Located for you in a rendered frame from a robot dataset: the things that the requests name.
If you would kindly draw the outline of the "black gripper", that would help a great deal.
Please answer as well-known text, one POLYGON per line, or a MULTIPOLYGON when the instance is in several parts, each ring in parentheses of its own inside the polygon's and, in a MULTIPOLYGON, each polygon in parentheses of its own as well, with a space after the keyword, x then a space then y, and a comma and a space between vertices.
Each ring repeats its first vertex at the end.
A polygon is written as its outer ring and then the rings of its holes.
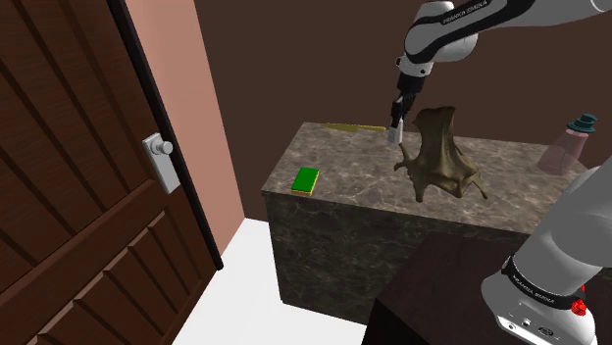
POLYGON ((399 144, 403 137, 403 119, 413 107, 416 95, 423 89, 426 77, 400 73, 396 84, 399 97, 391 106, 391 123, 388 128, 387 140, 391 144, 399 144))

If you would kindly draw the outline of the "yellow knife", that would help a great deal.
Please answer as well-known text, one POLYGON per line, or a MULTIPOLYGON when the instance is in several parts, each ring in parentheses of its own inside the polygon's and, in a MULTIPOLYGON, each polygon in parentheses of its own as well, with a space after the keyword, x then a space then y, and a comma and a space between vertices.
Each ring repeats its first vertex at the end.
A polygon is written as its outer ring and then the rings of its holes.
POLYGON ((378 132, 386 131, 386 128, 384 126, 351 124, 351 123, 323 123, 323 127, 335 129, 335 130, 341 130, 341 131, 348 131, 348 132, 356 132, 359 129, 378 131, 378 132))

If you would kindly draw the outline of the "olive brown bone sculpture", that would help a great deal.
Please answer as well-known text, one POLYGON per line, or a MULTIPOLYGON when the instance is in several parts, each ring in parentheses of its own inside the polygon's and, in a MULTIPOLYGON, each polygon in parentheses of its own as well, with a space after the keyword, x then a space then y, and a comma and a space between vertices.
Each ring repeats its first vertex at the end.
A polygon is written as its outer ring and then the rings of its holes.
POLYGON ((483 198, 488 198, 480 170, 454 142, 453 121, 456 108, 426 108, 418 113, 413 124, 421 135, 419 154, 412 159, 402 143, 403 160, 393 167, 407 170, 418 203, 424 202, 426 189, 434 185, 456 198, 462 198, 467 187, 475 184, 483 198))

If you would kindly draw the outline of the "green and yellow sponge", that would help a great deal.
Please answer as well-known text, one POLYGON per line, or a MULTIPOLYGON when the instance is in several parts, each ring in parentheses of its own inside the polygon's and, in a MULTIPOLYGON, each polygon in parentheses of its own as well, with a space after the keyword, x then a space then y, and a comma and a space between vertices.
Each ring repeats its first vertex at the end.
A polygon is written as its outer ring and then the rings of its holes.
POLYGON ((320 171, 314 168, 301 167, 295 177, 290 191, 296 195, 311 196, 320 171))

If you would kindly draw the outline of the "marble counter block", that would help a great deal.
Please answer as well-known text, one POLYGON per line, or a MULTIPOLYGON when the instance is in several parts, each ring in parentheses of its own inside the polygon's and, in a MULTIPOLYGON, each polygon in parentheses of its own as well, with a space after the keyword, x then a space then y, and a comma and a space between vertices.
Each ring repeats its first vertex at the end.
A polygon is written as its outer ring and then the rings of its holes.
POLYGON ((522 243, 575 176, 541 171, 540 144, 460 137, 479 168, 456 198, 429 187, 418 203, 398 145, 383 132, 305 123, 263 186, 280 288, 288 305, 366 323, 376 296, 433 232, 522 243), (290 189, 301 167, 318 169, 311 196, 290 189))

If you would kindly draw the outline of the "pink bottle with teal cap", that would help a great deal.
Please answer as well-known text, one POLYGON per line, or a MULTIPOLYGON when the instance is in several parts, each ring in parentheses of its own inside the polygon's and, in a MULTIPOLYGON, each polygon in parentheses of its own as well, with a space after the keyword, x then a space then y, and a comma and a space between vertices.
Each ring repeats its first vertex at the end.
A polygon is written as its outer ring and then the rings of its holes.
POLYGON ((553 175, 567 174, 580 158, 587 139, 595 133, 598 117, 582 114, 567 123, 565 131, 545 150, 536 166, 553 175))

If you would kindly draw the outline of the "dark robot stand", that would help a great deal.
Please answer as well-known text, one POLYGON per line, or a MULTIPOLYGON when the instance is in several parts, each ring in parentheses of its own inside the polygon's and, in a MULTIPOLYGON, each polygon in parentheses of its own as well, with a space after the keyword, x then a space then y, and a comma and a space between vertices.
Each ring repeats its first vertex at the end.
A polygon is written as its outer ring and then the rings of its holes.
POLYGON ((481 292, 517 249, 430 233, 376 298, 362 345, 526 345, 497 325, 481 292))

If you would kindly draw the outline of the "brown wooden door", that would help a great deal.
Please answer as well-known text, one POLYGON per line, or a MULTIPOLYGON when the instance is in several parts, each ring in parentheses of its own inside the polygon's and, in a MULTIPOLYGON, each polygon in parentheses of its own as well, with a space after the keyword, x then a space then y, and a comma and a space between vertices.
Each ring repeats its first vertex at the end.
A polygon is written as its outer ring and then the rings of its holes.
POLYGON ((220 265, 126 0, 0 0, 0 345, 173 345, 220 265))

